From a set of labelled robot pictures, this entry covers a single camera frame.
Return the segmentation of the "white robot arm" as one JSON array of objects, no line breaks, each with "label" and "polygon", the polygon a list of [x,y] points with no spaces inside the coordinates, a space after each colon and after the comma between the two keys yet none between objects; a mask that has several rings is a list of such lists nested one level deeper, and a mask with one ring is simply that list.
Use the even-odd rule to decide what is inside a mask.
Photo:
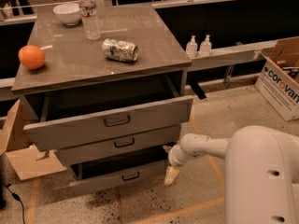
[{"label": "white robot arm", "polygon": [[164,183],[206,154],[225,161],[226,224],[298,224],[292,188],[299,178],[298,136],[256,125],[223,139],[187,133],[168,153]]}]

